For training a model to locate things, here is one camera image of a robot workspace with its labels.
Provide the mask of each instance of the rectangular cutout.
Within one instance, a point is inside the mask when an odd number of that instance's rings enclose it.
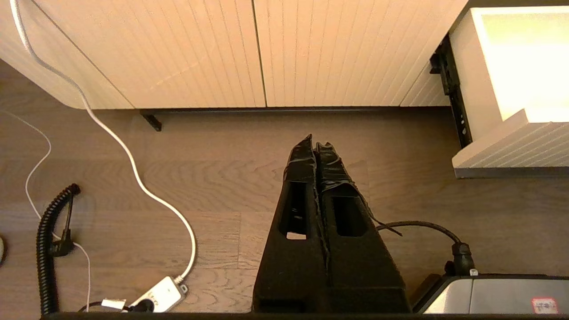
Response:
[[[349,196],[333,196],[332,205],[336,219],[336,231],[342,237],[361,237],[366,225],[362,217],[361,200]]]
[[[306,240],[308,216],[304,182],[288,182],[286,203],[281,216],[280,231],[287,239]]]
[[[287,232],[286,238],[289,240],[306,240],[306,235],[301,235],[299,233]]]

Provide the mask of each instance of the black metal bracket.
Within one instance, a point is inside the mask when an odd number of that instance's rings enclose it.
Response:
[[[305,138],[283,180],[253,311],[410,313],[405,283],[333,146],[313,150]]]
[[[444,37],[435,53],[431,56],[431,74],[440,74],[444,94],[451,100],[452,114],[455,118],[456,131],[459,135],[460,147],[472,143],[470,127],[464,101],[460,91],[459,74],[456,70],[455,58],[452,54],[451,41],[448,34]]]
[[[141,111],[141,116],[156,130],[157,132],[162,131],[162,123],[156,119],[152,113]]]

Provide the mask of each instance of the cabinet door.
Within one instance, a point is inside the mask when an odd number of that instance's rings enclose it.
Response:
[[[265,106],[251,1],[38,4],[135,108]]]
[[[268,106],[397,106],[467,0],[253,2]]]
[[[31,1],[21,1],[20,11],[30,43],[38,56],[74,79],[94,109],[132,109],[121,95],[49,18]],[[38,65],[18,36],[9,1],[0,1],[0,58],[67,106],[83,108],[77,90]]]
[[[401,106],[450,106],[451,101],[444,95],[440,75],[432,75],[431,62],[428,61],[421,73],[409,88]]]

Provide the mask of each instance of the power strip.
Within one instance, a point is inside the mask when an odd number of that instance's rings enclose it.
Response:
[[[130,306],[136,306],[142,300],[148,299],[154,304],[154,313],[167,312],[184,300],[186,292],[186,285],[177,285],[172,277],[165,277]]]

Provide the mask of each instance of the wooden floor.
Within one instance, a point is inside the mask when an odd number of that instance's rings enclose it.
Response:
[[[0,108],[34,124],[53,152],[31,179],[42,210],[71,183],[72,234],[92,261],[91,300],[132,301],[165,275],[178,275],[190,247],[172,212],[138,188],[122,151],[87,113],[61,105],[0,64]],[[382,221],[442,224],[470,243],[480,272],[569,275],[569,180],[456,180],[459,145],[446,109],[372,113],[161,115],[154,132],[136,112],[97,112],[130,146],[150,190],[193,225],[199,250],[174,311],[246,312],[291,148],[308,133],[334,144]],[[37,319],[38,220],[24,181],[47,150],[44,139],[0,113],[0,318]],[[451,242],[429,229],[384,239],[412,291],[451,258]],[[56,260],[61,309],[85,304],[86,260]]]

